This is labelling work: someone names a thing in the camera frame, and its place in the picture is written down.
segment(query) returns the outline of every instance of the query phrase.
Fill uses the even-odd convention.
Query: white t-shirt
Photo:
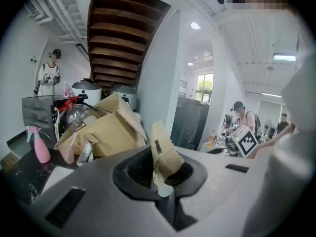
[[[240,119],[240,124],[243,124],[243,125],[248,126],[248,127],[253,126],[254,128],[256,128],[256,117],[255,117],[255,115],[252,112],[250,112],[247,109],[245,109],[245,113],[242,116],[242,118]]]
[[[54,95],[54,85],[60,82],[58,66],[55,64],[51,68],[48,63],[43,64],[39,70],[38,80],[41,81],[39,96]]]

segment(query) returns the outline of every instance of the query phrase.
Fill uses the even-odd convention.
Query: wooden staircase
[[[169,8],[160,0],[91,0],[87,36],[92,79],[106,90],[134,86]]]

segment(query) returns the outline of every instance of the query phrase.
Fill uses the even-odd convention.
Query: black cap
[[[234,111],[237,110],[240,107],[244,107],[243,103],[241,101],[237,101],[234,103]]]
[[[61,57],[61,51],[60,51],[59,49],[55,49],[55,50],[53,51],[53,54],[56,54],[56,58],[57,58],[57,59],[60,59],[60,57]]]

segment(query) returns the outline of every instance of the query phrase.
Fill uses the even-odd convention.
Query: fluorescent light
[[[197,24],[197,22],[194,22],[194,21],[191,23],[191,27],[192,27],[193,29],[195,29],[195,30],[198,30],[198,29],[201,28],[201,26],[199,26],[199,25]]]
[[[275,61],[296,61],[296,57],[294,55],[281,55],[276,54],[274,56]]]
[[[268,94],[268,93],[264,93],[264,92],[262,92],[262,95],[272,96],[272,97],[281,97],[280,95]]]

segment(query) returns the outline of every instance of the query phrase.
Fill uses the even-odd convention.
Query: pink spray bottle
[[[48,162],[50,160],[50,154],[49,154],[47,146],[45,145],[43,140],[40,138],[40,135],[39,135],[40,128],[37,128],[35,126],[26,126],[25,128],[28,131],[27,142],[30,141],[31,135],[34,134],[34,149],[40,163]]]

